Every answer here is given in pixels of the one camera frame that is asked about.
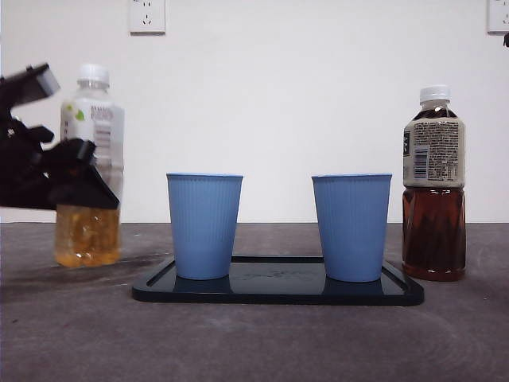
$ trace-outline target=tray rim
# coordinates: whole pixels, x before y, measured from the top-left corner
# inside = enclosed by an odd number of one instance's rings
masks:
[[[323,263],[322,256],[295,255],[233,255],[233,263]],[[373,296],[338,296],[326,294],[224,294],[218,292],[165,292],[151,290],[154,284],[163,277],[164,270],[174,266],[174,256],[170,256],[150,271],[138,276],[131,287],[133,299],[141,302],[201,302],[201,303],[236,303],[236,304],[278,304],[278,305],[345,305],[345,306],[416,306],[425,301],[424,288],[406,275],[403,271],[383,262],[382,272],[397,283],[403,294]]]

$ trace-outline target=brown liquid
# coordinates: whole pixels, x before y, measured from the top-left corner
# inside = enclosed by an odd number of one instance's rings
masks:
[[[56,208],[55,260],[64,267],[97,267],[120,258],[119,210]]]
[[[463,189],[407,188],[403,194],[403,269],[420,279],[455,281],[465,268]]]
[[[456,114],[454,114],[454,112],[452,110],[450,110],[447,107],[447,108],[438,108],[437,110],[430,109],[430,110],[420,111],[415,116],[413,121],[418,121],[419,119],[424,119],[424,118],[458,118],[458,117]]]

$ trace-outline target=black tray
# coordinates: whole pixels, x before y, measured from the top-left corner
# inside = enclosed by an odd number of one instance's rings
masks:
[[[146,302],[219,302],[412,306],[422,286],[385,262],[380,280],[344,283],[325,275],[323,257],[233,256],[230,274],[196,281],[177,276],[173,258],[137,279],[133,298]]]

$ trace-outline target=bottle label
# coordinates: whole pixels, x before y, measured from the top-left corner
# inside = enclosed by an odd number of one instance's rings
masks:
[[[124,112],[112,102],[96,99],[64,101],[61,108],[62,139],[93,141],[95,166],[115,195],[122,194]]]
[[[406,127],[403,182],[417,187],[464,185],[464,125],[459,119],[419,119]]]

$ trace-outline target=table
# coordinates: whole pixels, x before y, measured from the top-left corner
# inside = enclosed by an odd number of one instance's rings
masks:
[[[467,276],[411,307],[163,304],[130,285],[169,224],[123,224],[122,260],[64,269],[53,224],[2,224],[2,381],[507,381],[509,224],[469,224]],[[401,225],[386,259],[399,267]],[[235,254],[317,255],[316,224],[240,224]]]

